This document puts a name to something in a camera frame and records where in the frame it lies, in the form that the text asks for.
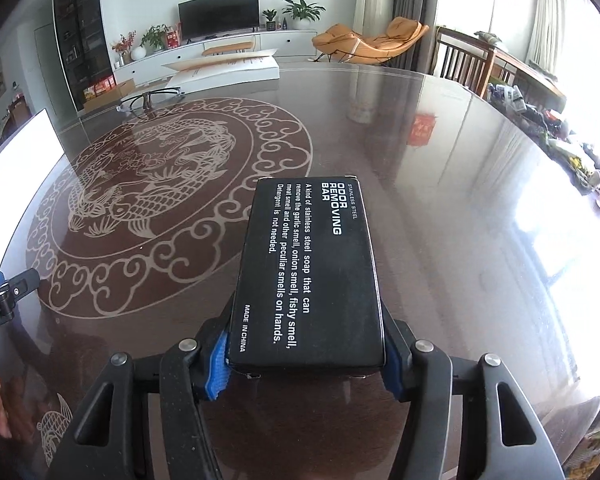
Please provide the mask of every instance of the glossy tabletop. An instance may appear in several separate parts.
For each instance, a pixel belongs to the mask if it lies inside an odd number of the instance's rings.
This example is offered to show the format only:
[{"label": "glossy tabletop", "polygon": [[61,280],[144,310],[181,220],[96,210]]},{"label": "glossy tabletop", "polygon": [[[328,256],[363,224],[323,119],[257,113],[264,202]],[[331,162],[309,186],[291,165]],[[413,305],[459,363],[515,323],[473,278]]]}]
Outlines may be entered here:
[{"label": "glossy tabletop", "polygon": [[[5,275],[34,265],[43,277],[17,322],[0,327],[0,377],[22,378],[40,423],[18,453],[40,478],[53,432],[110,354],[163,352],[224,307],[254,182],[267,175],[357,175],[391,313],[448,354],[498,354],[561,460],[596,415],[600,211],[455,82],[286,64],[277,81],[165,100],[149,115],[106,110],[59,137],[66,157],[2,265]],[[204,405],[227,479],[386,478],[407,412],[379,374],[233,374]],[[460,421],[454,400],[447,479]]]}]

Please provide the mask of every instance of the orange lounge chair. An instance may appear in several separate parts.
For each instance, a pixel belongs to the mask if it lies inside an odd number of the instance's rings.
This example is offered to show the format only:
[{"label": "orange lounge chair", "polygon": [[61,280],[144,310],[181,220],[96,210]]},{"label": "orange lounge chair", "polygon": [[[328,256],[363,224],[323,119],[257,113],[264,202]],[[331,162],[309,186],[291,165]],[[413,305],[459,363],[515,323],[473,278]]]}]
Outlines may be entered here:
[{"label": "orange lounge chair", "polygon": [[321,52],[317,59],[326,55],[329,61],[379,64],[400,56],[428,30],[428,25],[398,16],[389,23],[386,33],[380,36],[363,38],[346,25],[338,23],[315,36],[312,43]]}]

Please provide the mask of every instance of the red poster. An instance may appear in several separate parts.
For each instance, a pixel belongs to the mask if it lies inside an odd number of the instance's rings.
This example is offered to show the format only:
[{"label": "red poster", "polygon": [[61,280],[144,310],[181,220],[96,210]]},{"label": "red poster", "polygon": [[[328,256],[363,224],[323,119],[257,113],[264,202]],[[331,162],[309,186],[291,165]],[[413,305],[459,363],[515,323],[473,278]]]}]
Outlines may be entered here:
[{"label": "red poster", "polygon": [[409,146],[426,146],[429,143],[433,128],[436,126],[434,114],[416,114],[411,127],[411,133],[407,139]]}]

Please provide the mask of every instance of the television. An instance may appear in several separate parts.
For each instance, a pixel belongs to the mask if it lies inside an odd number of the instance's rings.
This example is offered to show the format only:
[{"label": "television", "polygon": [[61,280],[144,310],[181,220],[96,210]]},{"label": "television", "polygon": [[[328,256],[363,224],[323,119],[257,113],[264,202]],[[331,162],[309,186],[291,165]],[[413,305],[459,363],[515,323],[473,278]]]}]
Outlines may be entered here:
[{"label": "television", "polygon": [[178,12],[183,40],[260,26],[258,0],[189,0]]}]

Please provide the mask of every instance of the black display cabinet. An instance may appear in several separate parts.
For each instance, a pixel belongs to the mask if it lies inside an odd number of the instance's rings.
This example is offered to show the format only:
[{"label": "black display cabinet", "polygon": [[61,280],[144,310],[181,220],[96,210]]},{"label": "black display cabinet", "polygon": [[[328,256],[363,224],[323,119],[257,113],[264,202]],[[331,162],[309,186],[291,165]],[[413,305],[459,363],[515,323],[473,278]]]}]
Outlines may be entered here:
[{"label": "black display cabinet", "polygon": [[54,0],[54,19],[64,74],[80,111],[84,89],[113,74],[100,0]]}]

